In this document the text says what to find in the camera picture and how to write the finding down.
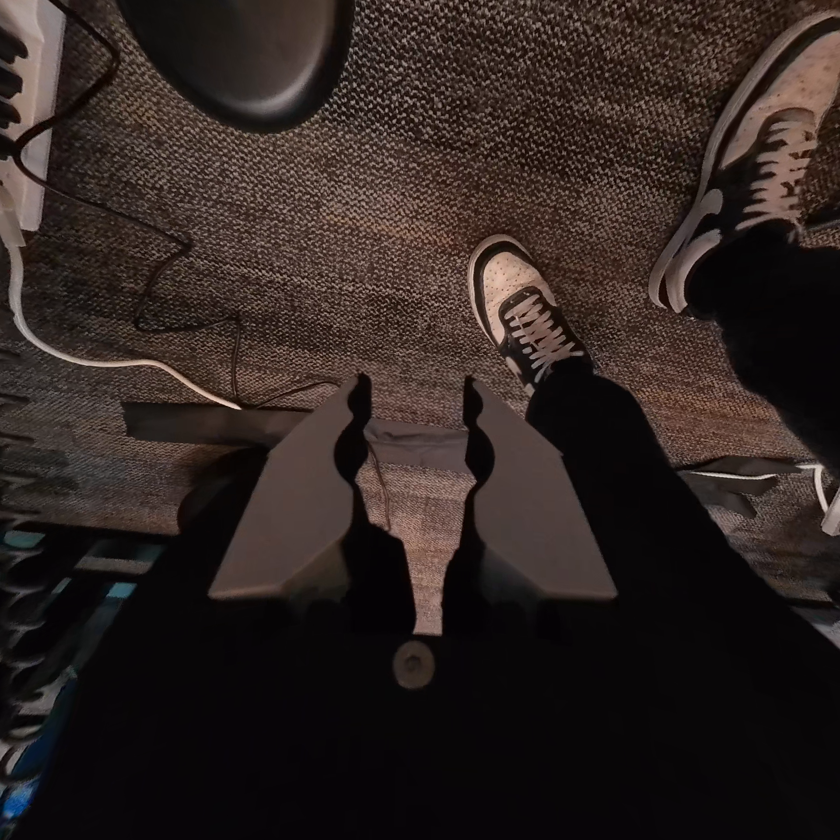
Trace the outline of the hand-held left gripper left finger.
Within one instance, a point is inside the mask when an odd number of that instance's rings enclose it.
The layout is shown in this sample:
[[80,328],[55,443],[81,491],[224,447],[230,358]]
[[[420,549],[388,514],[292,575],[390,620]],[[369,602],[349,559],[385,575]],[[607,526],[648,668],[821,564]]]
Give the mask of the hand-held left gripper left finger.
[[369,456],[371,380],[357,374],[273,449],[208,596],[216,602],[341,602],[344,542],[366,522],[356,477]]

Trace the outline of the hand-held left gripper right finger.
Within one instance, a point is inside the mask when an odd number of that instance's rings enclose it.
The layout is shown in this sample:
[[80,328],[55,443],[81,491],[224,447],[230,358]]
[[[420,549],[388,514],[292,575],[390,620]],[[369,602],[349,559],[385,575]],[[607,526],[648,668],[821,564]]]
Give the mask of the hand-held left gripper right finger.
[[465,464],[488,603],[609,603],[617,590],[560,451],[474,377]]

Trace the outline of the black round base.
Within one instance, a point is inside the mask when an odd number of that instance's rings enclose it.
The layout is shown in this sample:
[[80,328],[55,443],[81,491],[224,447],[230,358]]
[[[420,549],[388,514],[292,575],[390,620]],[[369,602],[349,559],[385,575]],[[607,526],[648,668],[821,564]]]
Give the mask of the black round base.
[[252,133],[293,129],[331,97],[354,1],[118,1],[152,66],[197,109]]

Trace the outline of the person's left leg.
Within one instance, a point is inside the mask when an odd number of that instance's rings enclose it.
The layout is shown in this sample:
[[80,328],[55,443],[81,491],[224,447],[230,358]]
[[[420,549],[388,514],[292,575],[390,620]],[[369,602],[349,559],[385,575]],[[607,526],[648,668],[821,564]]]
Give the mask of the person's left leg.
[[527,419],[561,452],[621,627],[665,679],[738,686],[794,719],[838,724],[838,649],[732,548],[631,393],[586,360],[563,360],[535,388]]

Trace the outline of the black and white sneaker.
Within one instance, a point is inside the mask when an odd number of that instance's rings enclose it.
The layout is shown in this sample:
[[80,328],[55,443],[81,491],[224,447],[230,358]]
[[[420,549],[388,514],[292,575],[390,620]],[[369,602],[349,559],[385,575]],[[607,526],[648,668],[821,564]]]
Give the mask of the black and white sneaker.
[[689,312],[697,269],[755,228],[792,243],[803,236],[803,181],[838,78],[837,10],[793,24],[755,61],[710,132],[694,201],[650,272],[654,305]]
[[560,365],[593,372],[585,345],[515,238],[493,235],[477,246],[469,259],[467,288],[480,330],[528,395]]

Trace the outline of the person's right leg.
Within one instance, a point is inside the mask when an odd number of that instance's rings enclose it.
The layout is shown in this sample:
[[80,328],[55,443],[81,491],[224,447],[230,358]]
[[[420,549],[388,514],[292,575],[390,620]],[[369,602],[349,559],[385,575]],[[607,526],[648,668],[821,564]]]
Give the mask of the person's right leg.
[[717,323],[741,384],[839,477],[838,249],[761,224],[700,262],[686,300]]

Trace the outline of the person's leg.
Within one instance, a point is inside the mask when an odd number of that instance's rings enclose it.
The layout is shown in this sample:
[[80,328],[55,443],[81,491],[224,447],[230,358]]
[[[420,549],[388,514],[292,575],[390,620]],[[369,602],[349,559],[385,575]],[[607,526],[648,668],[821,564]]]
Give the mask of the person's leg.
[[838,649],[732,548],[631,393],[586,360],[563,360],[535,388],[527,419],[561,452],[621,627],[665,679],[738,686],[794,719],[838,724]]
[[717,323],[741,384],[839,477],[838,249],[761,224],[700,262],[686,300]]

